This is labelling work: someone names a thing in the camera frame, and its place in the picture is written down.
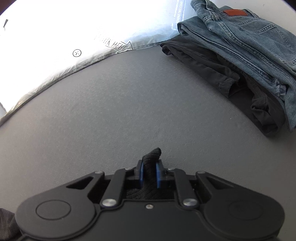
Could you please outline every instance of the silver screw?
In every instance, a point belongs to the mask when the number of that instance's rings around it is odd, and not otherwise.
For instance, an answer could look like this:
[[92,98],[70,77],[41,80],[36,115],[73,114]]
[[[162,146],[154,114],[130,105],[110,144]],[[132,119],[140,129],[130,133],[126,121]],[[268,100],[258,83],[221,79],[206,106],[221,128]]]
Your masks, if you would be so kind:
[[105,207],[113,207],[117,204],[117,201],[112,198],[108,198],[102,201],[102,205]]
[[152,204],[147,204],[145,207],[146,207],[147,209],[153,209],[153,208],[154,208],[154,206],[153,206]]
[[197,204],[197,200],[193,198],[186,198],[183,200],[183,204],[188,207],[195,206]]

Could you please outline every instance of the orange leather label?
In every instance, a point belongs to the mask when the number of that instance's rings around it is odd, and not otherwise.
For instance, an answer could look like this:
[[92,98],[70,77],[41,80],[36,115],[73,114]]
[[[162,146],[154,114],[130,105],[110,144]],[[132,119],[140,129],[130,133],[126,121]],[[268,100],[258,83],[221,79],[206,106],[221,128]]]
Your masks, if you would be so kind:
[[228,9],[224,10],[224,13],[226,13],[228,16],[247,16],[247,14],[240,9]]

